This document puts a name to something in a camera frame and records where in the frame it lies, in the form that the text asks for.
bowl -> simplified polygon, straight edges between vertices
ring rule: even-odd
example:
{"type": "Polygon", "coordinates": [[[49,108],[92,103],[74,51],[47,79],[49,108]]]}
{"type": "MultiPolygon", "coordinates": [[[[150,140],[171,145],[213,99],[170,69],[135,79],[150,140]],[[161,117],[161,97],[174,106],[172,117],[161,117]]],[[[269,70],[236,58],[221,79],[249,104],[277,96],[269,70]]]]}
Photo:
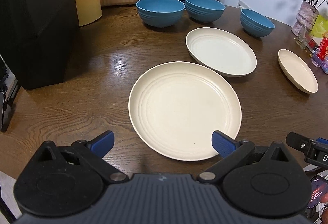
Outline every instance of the bowl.
{"type": "Polygon", "coordinates": [[[275,28],[273,22],[267,17],[246,8],[241,10],[240,22],[244,29],[255,37],[267,36],[275,28]]]}
{"type": "Polygon", "coordinates": [[[200,22],[213,22],[221,17],[225,5],[217,0],[184,0],[190,17],[200,22]]]}
{"type": "Polygon", "coordinates": [[[178,22],[185,9],[185,5],[179,0],[139,0],[136,6],[145,23],[159,28],[178,22]]]}

electrical socket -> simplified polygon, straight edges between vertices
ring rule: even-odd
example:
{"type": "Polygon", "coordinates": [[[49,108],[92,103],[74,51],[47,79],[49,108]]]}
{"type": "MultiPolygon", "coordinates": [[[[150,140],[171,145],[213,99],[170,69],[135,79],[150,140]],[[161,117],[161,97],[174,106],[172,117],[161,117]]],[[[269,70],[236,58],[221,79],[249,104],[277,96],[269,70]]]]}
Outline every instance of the electrical socket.
{"type": "Polygon", "coordinates": [[[243,8],[247,8],[247,9],[251,9],[249,6],[247,6],[244,2],[242,2],[241,0],[239,0],[238,2],[238,7],[240,9],[243,9],[243,8]]]}

wood grain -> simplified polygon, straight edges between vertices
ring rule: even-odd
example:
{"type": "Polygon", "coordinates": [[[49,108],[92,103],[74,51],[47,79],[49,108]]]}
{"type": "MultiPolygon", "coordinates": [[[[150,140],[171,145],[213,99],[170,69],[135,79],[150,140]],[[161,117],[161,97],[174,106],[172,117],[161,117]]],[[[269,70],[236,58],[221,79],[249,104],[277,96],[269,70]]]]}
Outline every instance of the wood grain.
{"type": "MultiPolygon", "coordinates": [[[[163,172],[197,174],[219,160],[181,162],[150,149],[132,128],[128,114],[130,90],[148,69],[169,61],[194,62],[185,45],[187,33],[211,26],[243,39],[255,52],[257,68],[241,78],[226,78],[242,106],[238,139],[259,145],[283,140],[290,131],[316,138],[328,129],[328,76],[316,69],[294,40],[291,28],[273,21],[275,30],[264,38],[248,35],[241,26],[240,12],[227,7],[222,17],[209,25],[194,22],[187,13],[174,26],[153,28],[143,24],[135,7],[103,9],[95,23],[80,29],[67,68],[67,80],[36,90],[21,89],[15,113],[6,133],[0,133],[0,170],[17,178],[44,140],[68,145],[91,140],[105,130],[115,133],[115,146],[105,159],[132,173],[163,172]],[[299,55],[314,72],[316,94],[298,90],[282,73],[278,50],[299,55]]],[[[305,165],[302,154],[292,151],[305,165]]]]}

cream plate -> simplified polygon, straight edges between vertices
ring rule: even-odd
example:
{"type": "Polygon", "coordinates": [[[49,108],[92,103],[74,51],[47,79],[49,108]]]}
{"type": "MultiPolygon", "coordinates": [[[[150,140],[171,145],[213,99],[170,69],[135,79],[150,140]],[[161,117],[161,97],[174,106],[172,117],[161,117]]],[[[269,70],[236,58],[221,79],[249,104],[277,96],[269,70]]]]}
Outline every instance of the cream plate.
{"type": "Polygon", "coordinates": [[[256,68],[253,50],[239,37],[216,28],[198,28],[186,36],[192,57],[223,76],[241,77],[256,68]]]}
{"type": "Polygon", "coordinates": [[[189,62],[151,68],[136,81],[129,116],[139,137],[153,150],[177,160],[204,160],[217,155],[215,130],[235,139],[241,106],[219,74],[189,62]]]}
{"type": "Polygon", "coordinates": [[[316,93],[318,82],[308,65],[287,49],[278,51],[278,61],[287,78],[301,91],[316,93]]]}

round plate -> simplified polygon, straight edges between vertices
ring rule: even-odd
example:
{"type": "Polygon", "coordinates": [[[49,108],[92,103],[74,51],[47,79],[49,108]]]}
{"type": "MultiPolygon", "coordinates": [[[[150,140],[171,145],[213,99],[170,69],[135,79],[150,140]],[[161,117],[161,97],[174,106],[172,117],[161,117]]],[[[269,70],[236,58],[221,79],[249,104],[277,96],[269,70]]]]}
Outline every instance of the round plate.
{"type": "Polygon", "coordinates": [[[158,153],[183,161],[217,155],[215,130],[235,139],[241,106],[219,74],[189,62],[151,68],[136,81],[129,97],[129,116],[139,137],[158,153]]]}
{"type": "Polygon", "coordinates": [[[316,93],[318,82],[308,65],[287,49],[278,51],[278,61],[287,78],[301,91],[316,93]]]}
{"type": "Polygon", "coordinates": [[[251,73],[257,65],[253,50],[239,37],[216,28],[198,28],[186,36],[192,57],[227,77],[251,73]]]}

